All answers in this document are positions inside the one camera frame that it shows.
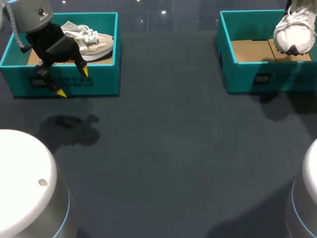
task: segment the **shoe box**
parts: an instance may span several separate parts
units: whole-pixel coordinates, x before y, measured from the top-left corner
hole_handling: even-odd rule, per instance
[[[112,57],[88,63],[88,77],[83,77],[73,62],[57,63],[50,68],[50,75],[71,96],[118,95],[120,92],[121,36],[116,12],[55,13],[53,23],[62,25],[71,21],[87,25],[100,33],[114,37]],[[26,45],[25,35],[20,34]],[[13,35],[0,61],[0,71],[15,97],[56,97],[34,72],[40,61],[34,51],[21,53]]]
[[[317,91],[317,47],[288,56],[273,43],[283,10],[221,11],[216,49],[228,93]]]

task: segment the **dark floor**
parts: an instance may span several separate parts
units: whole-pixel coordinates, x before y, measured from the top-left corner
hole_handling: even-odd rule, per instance
[[[213,41],[221,9],[284,1],[51,4],[119,11],[122,28],[120,97],[13,99],[0,76],[0,127],[54,153],[81,214],[79,238],[282,238],[290,183],[317,137],[317,98],[228,95]],[[9,35],[6,25],[1,54]]]

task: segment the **cardboard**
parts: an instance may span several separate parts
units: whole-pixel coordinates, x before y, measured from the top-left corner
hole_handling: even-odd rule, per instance
[[[231,41],[238,62],[275,62],[268,41]]]
[[[271,46],[271,50],[276,59],[276,62],[288,62],[288,61],[312,61],[312,58],[309,54],[305,54],[303,56],[288,56],[287,54],[281,54],[277,51],[273,39],[268,40],[269,45]]]
[[[267,41],[231,41],[238,62],[312,61],[309,54],[288,56],[277,51],[273,39]]]
[[[35,51],[32,49],[31,53],[30,53],[30,57],[29,57],[29,60],[27,62],[27,65],[37,65],[39,63],[40,58],[37,56],[37,54],[35,53]],[[56,64],[70,64],[70,63],[74,63],[74,61],[70,60],[68,62],[65,62],[65,63],[56,63]],[[100,61],[97,61],[97,62],[89,62],[87,64],[112,64],[112,56],[110,58],[107,58],[107,59],[102,59]]]
[[[41,61],[40,58],[35,53],[35,51],[32,49],[30,56],[29,56],[29,60],[28,60],[26,65],[37,65],[40,61]]]

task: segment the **white cylindrical object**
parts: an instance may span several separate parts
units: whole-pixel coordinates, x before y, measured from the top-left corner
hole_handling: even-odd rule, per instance
[[[317,140],[308,149],[286,205],[292,238],[317,238]]]
[[[0,238],[74,238],[71,194],[48,148],[0,130]]]

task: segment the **white sneaker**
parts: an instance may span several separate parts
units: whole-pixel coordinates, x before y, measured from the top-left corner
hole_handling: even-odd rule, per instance
[[[276,26],[274,44],[278,51],[288,55],[308,53],[315,43],[315,1],[293,0],[287,14]]]
[[[61,26],[64,34],[72,37],[79,45],[80,54],[87,62],[110,57],[113,49],[113,37],[93,31],[86,25],[75,25],[70,21]]]

